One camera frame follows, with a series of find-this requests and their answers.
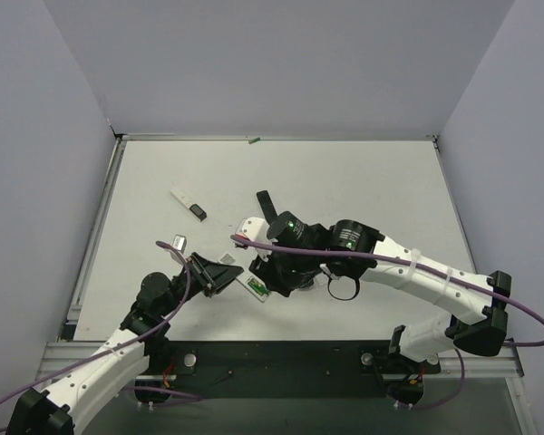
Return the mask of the white remote control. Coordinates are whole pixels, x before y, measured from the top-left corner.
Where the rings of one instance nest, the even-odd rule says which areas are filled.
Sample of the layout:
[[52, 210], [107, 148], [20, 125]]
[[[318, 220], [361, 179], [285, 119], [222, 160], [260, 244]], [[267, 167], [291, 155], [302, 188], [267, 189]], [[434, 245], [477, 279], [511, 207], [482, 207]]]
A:
[[236, 277], [236, 281], [240, 283], [247, 291], [249, 291], [258, 301], [265, 303], [269, 298], [271, 291], [267, 288], [264, 282], [248, 270], [248, 265], [233, 257], [229, 252], [225, 252], [220, 256], [219, 262], [226, 266], [240, 266], [243, 272]]

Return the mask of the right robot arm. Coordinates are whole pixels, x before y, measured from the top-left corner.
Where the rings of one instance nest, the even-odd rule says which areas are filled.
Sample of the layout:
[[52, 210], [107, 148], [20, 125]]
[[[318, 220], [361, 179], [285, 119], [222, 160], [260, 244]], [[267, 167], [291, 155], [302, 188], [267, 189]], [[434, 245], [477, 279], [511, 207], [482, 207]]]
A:
[[283, 296], [312, 285], [317, 276], [385, 285], [430, 303], [442, 314], [393, 330], [390, 352], [415, 363], [433, 362], [457, 349], [493, 357], [505, 342], [511, 277], [454, 269], [406, 248], [379, 230], [342, 219], [308, 225], [289, 211], [272, 221], [249, 217], [237, 235], [257, 251], [250, 270]]

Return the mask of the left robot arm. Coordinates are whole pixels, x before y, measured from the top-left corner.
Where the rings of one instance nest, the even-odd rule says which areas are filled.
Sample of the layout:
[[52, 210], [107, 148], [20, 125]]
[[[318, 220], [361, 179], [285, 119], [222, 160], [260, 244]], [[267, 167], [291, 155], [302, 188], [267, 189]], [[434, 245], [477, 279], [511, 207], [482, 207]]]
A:
[[143, 372], [159, 372], [168, 361], [164, 347], [168, 316], [198, 294], [212, 297], [244, 273], [193, 253], [180, 256], [182, 271], [146, 275], [119, 327], [91, 356], [72, 364], [42, 390], [27, 389], [17, 400], [7, 434], [81, 434], [106, 404]]

